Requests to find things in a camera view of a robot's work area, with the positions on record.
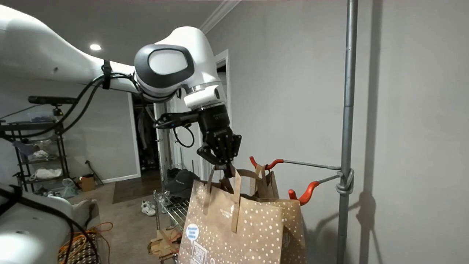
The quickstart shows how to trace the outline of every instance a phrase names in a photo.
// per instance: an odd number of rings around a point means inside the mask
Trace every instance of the light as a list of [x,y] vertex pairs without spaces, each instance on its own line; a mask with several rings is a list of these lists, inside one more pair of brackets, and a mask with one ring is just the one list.
[[90,43],[90,49],[99,52],[99,51],[102,51],[103,48],[102,48],[100,43],[92,42],[92,43]]

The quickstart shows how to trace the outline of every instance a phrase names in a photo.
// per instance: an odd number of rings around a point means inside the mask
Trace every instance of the brown paper bag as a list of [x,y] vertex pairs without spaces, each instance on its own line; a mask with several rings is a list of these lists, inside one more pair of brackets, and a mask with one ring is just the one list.
[[307,259],[306,252],[306,224],[298,200],[281,200],[275,171],[266,174],[265,167],[257,167],[257,195],[259,200],[279,200],[275,202],[282,208],[284,221],[284,243],[282,243],[282,262],[284,264],[304,264]]
[[301,215],[298,200],[243,197],[238,171],[235,193],[209,187],[210,183],[194,184],[180,250],[181,264],[306,262],[304,253],[287,252],[301,241],[306,244],[303,218],[298,217],[295,224],[292,221],[294,215]]

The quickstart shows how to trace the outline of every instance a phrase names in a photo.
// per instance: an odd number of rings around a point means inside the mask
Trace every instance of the ceiling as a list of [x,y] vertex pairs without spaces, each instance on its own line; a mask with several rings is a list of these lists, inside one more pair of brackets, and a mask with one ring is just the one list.
[[182,24],[202,26],[223,0],[0,0],[39,17],[86,52],[134,64],[136,52]]

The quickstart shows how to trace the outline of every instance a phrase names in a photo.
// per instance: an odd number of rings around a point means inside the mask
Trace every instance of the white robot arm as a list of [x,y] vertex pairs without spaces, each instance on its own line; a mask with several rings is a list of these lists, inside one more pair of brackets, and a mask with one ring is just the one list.
[[178,27],[168,38],[143,46],[136,65],[130,65],[90,55],[42,20],[0,5],[0,70],[77,83],[119,73],[128,77],[111,79],[106,87],[141,93],[153,102],[165,102],[185,89],[184,99],[191,111],[166,112],[156,126],[168,129],[199,121],[204,134],[200,155],[213,164],[229,164],[238,155],[241,136],[229,126],[218,92],[216,60],[204,32],[197,27]]

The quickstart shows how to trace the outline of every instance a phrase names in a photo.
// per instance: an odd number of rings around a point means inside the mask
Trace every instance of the wall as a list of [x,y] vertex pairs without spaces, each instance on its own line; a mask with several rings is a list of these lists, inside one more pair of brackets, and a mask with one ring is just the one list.
[[[348,262],[468,262],[469,1],[363,0]],[[238,167],[341,164],[345,0],[243,1],[209,36],[231,51]],[[332,173],[282,164],[300,192]],[[308,262],[335,262],[339,195],[304,206]]]
[[[0,115],[31,105],[29,95],[77,96],[83,85],[48,80],[20,80],[0,76]],[[48,114],[51,107],[40,107],[17,114],[8,121],[29,120]],[[65,133],[65,146],[73,175],[90,173],[86,159],[95,165],[105,181],[119,177],[138,177],[136,133],[131,126],[128,93],[99,90],[81,121]],[[0,140],[0,178],[12,181],[18,171],[14,146]]]

